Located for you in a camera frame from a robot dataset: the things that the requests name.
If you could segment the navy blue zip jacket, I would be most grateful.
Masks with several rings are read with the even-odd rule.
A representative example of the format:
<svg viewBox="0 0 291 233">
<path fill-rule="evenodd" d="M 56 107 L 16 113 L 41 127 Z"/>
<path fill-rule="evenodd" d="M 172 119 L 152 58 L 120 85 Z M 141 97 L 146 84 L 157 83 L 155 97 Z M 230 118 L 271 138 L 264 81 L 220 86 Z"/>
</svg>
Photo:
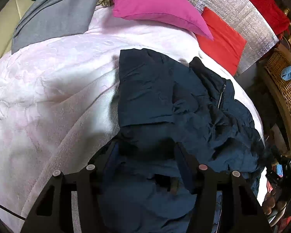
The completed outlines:
<svg viewBox="0 0 291 233">
<path fill-rule="evenodd" d="M 99 197 L 108 230 L 187 230 L 196 197 L 183 184 L 176 143 L 214 171 L 239 171 L 258 193 L 263 140 L 232 81 L 199 58 L 185 66 L 149 49 L 120 52 L 119 80 L 119 156 Z"/>
</svg>

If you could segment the wooden side table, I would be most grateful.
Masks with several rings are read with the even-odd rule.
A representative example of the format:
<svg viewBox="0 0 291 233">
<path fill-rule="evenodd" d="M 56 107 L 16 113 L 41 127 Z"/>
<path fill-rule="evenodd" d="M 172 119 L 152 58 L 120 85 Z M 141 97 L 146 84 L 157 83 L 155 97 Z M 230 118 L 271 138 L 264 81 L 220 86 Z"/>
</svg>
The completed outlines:
<svg viewBox="0 0 291 233">
<path fill-rule="evenodd" d="M 280 124 L 278 125 L 278 127 L 281 134 L 283 135 L 287 147 L 287 151 L 283 154 L 287 158 L 291 158 L 291 114 L 275 82 L 273 81 L 267 70 L 261 65 L 258 66 L 258 75 L 263 80 L 265 86 L 267 87 L 276 104 L 276 109 L 278 110 L 280 115 Z"/>
</svg>

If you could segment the white embossed bed cover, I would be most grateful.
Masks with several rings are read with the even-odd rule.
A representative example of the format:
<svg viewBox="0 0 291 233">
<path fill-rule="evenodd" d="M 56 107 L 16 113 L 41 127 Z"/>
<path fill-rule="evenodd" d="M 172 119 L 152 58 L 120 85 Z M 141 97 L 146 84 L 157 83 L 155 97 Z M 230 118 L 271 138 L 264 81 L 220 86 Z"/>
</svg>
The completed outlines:
<svg viewBox="0 0 291 233">
<path fill-rule="evenodd" d="M 52 173 L 81 170 L 119 131 L 119 55 L 151 49 L 188 65 L 194 57 L 232 75 L 193 34 L 96 9 L 84 34 L 52 38 L 0 59 L 0 219 L 14 232 Z"/>
</svg>

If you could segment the red pillow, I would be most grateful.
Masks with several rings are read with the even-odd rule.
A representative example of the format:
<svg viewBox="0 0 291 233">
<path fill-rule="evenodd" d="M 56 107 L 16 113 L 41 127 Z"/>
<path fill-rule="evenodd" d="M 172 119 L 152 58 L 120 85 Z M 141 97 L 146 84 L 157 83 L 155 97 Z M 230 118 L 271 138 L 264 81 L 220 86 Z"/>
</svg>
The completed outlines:
<svg viewBox="0 0 291 233">
<path fill-rule="evenodd" d="M 247 41 L 209 8 L 204 8 L 202 17 L 213 40 L 198 35 L 199 47 L 232 76 L 235 76 Z"/>
</svg>

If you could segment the cream leather sofa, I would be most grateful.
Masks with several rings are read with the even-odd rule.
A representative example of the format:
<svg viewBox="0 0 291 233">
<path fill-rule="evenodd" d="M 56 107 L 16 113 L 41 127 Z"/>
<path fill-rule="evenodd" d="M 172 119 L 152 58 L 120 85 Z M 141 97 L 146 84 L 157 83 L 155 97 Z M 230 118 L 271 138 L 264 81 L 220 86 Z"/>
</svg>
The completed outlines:
<svg viewBox="0 0 291 233">
<path fill-rule="evenodd" d="M 32 0 L 9 0 L 1 10 L 0 59 L 5 53 L 11 51 L 11 41 L 15 28 L 32 4 Z"/>
</svg>

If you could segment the grey garment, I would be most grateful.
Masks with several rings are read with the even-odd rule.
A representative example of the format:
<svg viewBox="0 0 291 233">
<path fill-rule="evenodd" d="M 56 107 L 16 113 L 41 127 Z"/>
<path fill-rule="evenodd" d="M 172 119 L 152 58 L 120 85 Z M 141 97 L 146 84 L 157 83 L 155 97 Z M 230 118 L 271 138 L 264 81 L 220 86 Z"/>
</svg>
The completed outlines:
<svg viewBox="0 0 291 233">
<path fill-rule="evenodd" d="M 36 0 L 12 37 L 11 53 L 47 39 L 83 34 L 98 0 Z"/>
</svg>

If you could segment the red blanket on railing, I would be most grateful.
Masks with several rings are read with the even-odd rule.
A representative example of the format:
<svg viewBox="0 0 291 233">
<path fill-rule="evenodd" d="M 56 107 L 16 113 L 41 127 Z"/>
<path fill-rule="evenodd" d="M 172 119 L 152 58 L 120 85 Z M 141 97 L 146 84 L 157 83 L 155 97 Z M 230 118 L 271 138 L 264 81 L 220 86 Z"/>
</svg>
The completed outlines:
<svg viewBox="0 0 291 233">
<path fill-rule="evenodd" d="M 270 25 L 276 36 L 281 39 L 285 30 L 289 28 L 290 20 L 277 6 L 274 0 L 249 0 L 266 22 Z"/>
</svg>

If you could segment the silver foil insulation panel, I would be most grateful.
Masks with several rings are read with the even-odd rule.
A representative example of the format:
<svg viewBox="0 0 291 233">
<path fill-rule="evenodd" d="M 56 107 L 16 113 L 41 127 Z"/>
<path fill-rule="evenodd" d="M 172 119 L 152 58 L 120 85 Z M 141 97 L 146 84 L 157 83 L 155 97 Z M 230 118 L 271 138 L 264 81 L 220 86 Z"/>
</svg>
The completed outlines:
<svg viewBox="0 0 291 233">
<path fill-rule="evenodd" d="M 239 76 L 273 48 L 279 39 L 249 0 L 188 0 L 199 12 L 214 11 L 247 41 L 236 75 Z"/>
</svg>

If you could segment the magenta pillow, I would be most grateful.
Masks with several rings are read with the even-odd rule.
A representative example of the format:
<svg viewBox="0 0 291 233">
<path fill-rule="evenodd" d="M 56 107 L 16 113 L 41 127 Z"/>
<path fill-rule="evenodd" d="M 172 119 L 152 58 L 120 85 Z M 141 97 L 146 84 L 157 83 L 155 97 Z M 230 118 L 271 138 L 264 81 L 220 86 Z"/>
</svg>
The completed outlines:
<svg viewBox="0 0 291 233">
<path fill-rule="evenodd" d="M 213 39 L 201 14 L 188 0 L 113 0 L 113 2 L 114 17 L 158 21 Z"/>
</svg>

